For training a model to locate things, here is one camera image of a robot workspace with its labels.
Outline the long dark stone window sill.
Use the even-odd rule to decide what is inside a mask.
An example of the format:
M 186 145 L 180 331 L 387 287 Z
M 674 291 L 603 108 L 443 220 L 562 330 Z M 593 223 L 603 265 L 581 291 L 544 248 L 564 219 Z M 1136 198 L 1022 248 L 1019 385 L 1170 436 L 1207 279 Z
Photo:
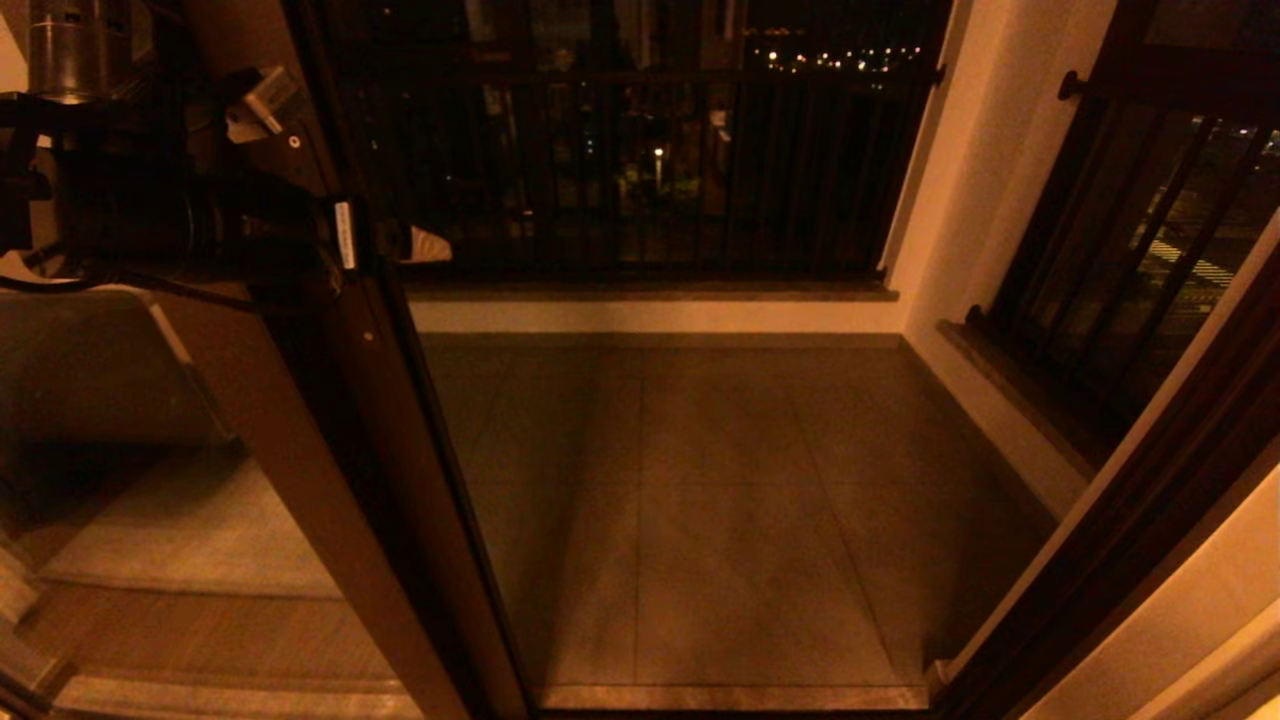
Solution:
M 1087 484 L 1093 480 L 1105 465 L 1108 447 L 1074 413 L 1074 406 L 1009 352 L 980 322 L 941 320 L 936 328 Z

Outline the brown framed sliding glass door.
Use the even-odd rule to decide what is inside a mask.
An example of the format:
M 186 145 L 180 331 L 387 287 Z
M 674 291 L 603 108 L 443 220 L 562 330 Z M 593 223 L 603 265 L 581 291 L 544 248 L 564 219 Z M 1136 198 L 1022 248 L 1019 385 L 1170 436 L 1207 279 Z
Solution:
M 131 0 L 156 47 L 220 77 L 302 85 L 302 184 L 362 195 L 410 237 L 403 108 L 367 68 L 366 0 Z M 398 260 L 337 299 L 252 314 L 157 305 L 402 687 L 429 720 L 540 720 L 530 705 Z

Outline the brown framed fixed glass panel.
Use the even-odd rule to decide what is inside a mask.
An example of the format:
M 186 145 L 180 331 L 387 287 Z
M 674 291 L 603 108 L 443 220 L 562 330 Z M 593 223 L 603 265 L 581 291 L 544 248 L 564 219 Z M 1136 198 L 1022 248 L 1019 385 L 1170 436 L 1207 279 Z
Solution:
M 0 719 L 466 714 L 319 0 L 0 0 Z

